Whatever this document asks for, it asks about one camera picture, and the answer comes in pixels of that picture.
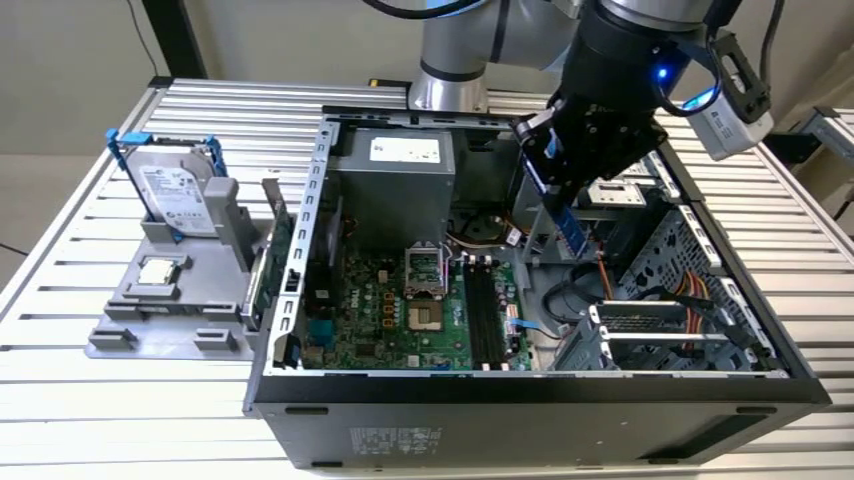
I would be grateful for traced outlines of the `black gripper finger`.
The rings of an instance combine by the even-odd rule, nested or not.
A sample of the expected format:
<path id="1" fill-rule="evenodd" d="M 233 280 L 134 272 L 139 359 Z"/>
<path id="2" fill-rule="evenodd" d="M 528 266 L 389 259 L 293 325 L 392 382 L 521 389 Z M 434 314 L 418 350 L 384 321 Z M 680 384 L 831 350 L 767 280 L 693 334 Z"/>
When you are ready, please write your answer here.
<path id="1" fill-rule="evenodd" d="M 568 156 L 554 130 L 552 114 L 528 114 L 513 122 L 522 164 L 549 209 L 570 208 L 576 192 L 569 179 Z"/>

